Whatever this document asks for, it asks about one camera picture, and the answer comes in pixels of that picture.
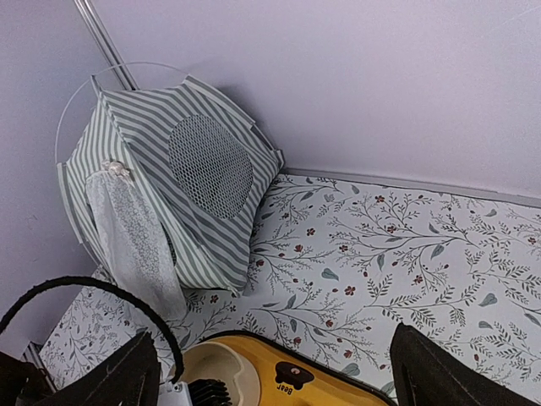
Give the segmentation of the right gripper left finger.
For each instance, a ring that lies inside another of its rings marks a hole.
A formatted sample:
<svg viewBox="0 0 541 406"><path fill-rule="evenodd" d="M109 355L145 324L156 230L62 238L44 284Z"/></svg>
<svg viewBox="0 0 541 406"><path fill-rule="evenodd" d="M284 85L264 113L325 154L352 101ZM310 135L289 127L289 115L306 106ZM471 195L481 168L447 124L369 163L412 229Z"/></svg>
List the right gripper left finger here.
<svg viewBox="0 0 541 406"><path fill-rule="evenodd" d="M161 365L148 332L132 337L94 370L49 395L19 390L16 405L156 405Z"/></svg>

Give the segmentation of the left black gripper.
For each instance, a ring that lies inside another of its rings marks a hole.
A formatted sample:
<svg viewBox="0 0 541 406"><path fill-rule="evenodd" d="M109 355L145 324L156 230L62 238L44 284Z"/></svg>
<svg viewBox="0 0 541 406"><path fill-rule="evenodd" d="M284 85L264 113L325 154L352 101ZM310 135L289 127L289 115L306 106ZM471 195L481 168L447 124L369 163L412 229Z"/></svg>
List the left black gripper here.
<svg viewBox="0 0 541 406"><path fill-rule="evenodd" d="M0 384L2 406L35 405L55 392L44 370L5 353L1 353Z"/></svg>

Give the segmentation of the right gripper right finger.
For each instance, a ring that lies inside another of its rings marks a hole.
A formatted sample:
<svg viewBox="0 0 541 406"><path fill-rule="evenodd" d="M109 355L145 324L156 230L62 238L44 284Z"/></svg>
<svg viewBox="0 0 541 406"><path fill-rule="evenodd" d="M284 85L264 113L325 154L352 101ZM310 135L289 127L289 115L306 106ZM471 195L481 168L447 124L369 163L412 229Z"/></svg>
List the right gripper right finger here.
<svg viewBox="0 0 541 406"><path fill-rule="evenodd" d="M534 404L466 367L412 326L398 324L390 356L400 405Z"/></svg>

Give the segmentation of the cream pet bowl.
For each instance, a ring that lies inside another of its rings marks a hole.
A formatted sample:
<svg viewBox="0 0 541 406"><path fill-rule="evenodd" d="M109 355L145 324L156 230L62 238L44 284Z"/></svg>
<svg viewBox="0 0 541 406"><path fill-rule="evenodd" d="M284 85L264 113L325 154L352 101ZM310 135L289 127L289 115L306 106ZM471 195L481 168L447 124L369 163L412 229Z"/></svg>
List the cream pet bowl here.
<svg viewBox="0 0 541 406"><path fill-rule="evenodd" d="M256 406L260 402L261 385L254 365L224 343L196 344L183 354L183 365L182 381L216 379L225 383L233 405Z"/></svg>

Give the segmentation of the yellow double bowl holder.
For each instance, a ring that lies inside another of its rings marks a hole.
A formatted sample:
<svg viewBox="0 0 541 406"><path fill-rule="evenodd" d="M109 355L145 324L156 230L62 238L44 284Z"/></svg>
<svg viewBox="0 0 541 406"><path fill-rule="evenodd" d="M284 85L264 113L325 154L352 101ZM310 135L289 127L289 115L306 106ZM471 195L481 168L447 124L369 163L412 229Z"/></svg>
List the yellow double bowl holder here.
<svg viewBox="0 0 541 406"><path fill-rule="evenodd" d="M203 340L246 358L260 380L259 405L394 405L380 389L328 369L252 332L225 331Z"/></svg>

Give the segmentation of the green striped pet tent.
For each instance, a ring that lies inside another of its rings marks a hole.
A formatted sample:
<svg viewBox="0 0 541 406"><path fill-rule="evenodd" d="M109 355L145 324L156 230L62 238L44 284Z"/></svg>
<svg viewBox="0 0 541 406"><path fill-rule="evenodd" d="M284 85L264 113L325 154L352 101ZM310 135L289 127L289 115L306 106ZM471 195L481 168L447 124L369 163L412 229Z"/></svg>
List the green striped pet tent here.
<svg viewBox="0 0 541 406"><path fill-rule="evenodd" d="M192 76L108 91L57 165L68 219L113 281L171 320L184 290L241 294L257 209L284 157L255 121Z"/></svg>

